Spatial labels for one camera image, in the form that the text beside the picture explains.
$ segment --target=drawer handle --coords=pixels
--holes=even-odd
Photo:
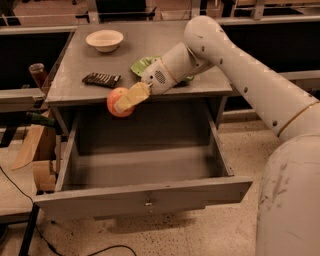
[[[150,206],[153,206],[153,203],[151,203],[151,202],[146,202],[146,203],[144,204],[144,206],[150,207]]]
[[[153,203],[151,202],[150,197],[147,197],[147,202],[144,204],[144,206],[146,206],[146,207],[153,206]]]

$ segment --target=green packet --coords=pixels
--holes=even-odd
[[[135,73],[137,76],[142,77],[143,72],[146,70],[148,66],[150,66],[153,62],[155,62],[159,57],[144,57],[131,66],[131,71]],[[188,76],[183,81],[190,82],[194,79],[194,76]]]

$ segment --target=tabletop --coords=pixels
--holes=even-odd
[[[82,78],[92,72],[120,75],[117,87],[130,88],[140,81],[140,77],[130,69],[132,64],[143,57],[161,56],[182,42],[186,24],[187,21],[136,21],[78,26],[50,87],[46,99],[48,106],[105,102],[111,89],[82,82]],[[117,30],[124,35],[120,47],[113,52],[101,53],[86,43],[89,34],[104,29]],[[231,92],[228,79],[214,67],[195,76],[193,81],[170,89],[161,97],[204,97]]]

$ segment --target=gray table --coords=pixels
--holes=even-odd
[[[117,86],[130,88],[140,81],[131,65],[146,56],[161,56],[183,41],[186,21],[124,22],[79,26],[67,47],[60,68],[50,88],[50,107],[103,103],[110,89],[87,86],[82,78],[91,72],[121,75]],[[111,29],[123,33],[120,47],[111,53],[100,53],[86,43],[95,31]],[[228,79],[217,68],[198,75],[185,86],[169,90],[164,97],[228,95],[232,91]]]
[[[121,75],[118,85],[131,87],[140,79],[130,66],[183,41],[185,25],[171,21],[78,27],[47,98],[62,126],[61,109],[76,113],[71,129],[62,127],[70,133],[55,193],[35,198],[47,216],[113,218],[242,200],[252,179],[232,177],[212,119],[232,92],[220,70],[213,68],[157,100],[152,97],[152,104],[138,105],[124,120],[114,119],[103,105],[110,89],[81,82],[91,72],[104,72]],[[86,36],[101,29],[122,32],[120,48],[100,53],[88,46]],[[209,111],[203,98],[216,107]]]

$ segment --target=black cable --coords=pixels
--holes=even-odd
[[[25,197],[29,198],[32,205],[33,205],[33,200],[30,196],[28,196],[26,193],[24,193],[18,186],[16,183],[14,183],[10,178],[9,176],[4,172],[4,170],[2,169],[1,165],[0,165],[0,170],[1,172],[3,173],[4,176],[6,176],[6,178],[21,192],[21,194],[23,194]]]
[[[109,246],[109,247],[107,247],[107,248],[105,248],[105,249],[102,249],[102,250],[100,250],[100,251],[97,251],[97,252],[94,252],[94,253],[92,253],[92,254],[89,254],[88,256],[97,255],[97,254],[100,253],[100,252],[105,252],[105,251],[108,251],[108,250],[114,249],[114,248],[127,248],[128,250],[130,250],[130,251],[132,252],[132,254],[133,254],[134,256],[137,256],[136,252],[135,252],[132,248],[130,248],[129,246],[126,246],[126,245],[113,245],[113,246]]]
[[[32,198],[31,198],[30,196],[28,196],[26,193],[24,193],[24,192],[18,187],[18,185],[17,185],[16,183],[14,183],[14,182],[9,178],[9,176],[8,176],[8,175],[5,173],[5,171],[2,169],[1,165],[0,165],[0,170],[1,170],[1,172],[4,174],[4,176],[6,176],[6,178],[21,192],[21,194],[23,194],[25,197],[27,197],[27,198],[30,199],[30,201],[31,201],[31,203],[32,203],[32,205],[33,205],[34,202],[33,202]],[[39,235],[40,235],[40,238],[42,238],[42,239],[47,243],[49,249],[50,249],[54,254],[56,254],[56,255],[58,255],[58,256],[63,256],[62,254],[60,254],[60,253],[57,252],[56,248],[55,248],[50,242],[48,242],[48,240],[47,240],[47,239],[43,236],[43,234],[40,232],[40,230],[39,230],[39,228],[38,228],[37,225],[36,225],[36,230],[38,231],[38,233],[39,233]],[[107,248],[105,248],[105,249],[102,249],[102,250],[100,250],[100,251],[97,251],[97,252],[94,252],[94,253],[92,253],[92,254],[89,254],[88,256],[97,255],[97,254],[99,254],[99,253],[101,253],[101,252],[105,252],[105,251],[108,251],[108,250],[114,249],[114,248],[127,248],[128,250],[130,250],[130,251],[132,252],[132,254],[133,254],[134,256],[137,256],[136,252],[135,252],[132,248],[130,248],[129,246],[126,246],[126,245],[113,245],[113,246],[109,246],[109,247],[107,247]]]

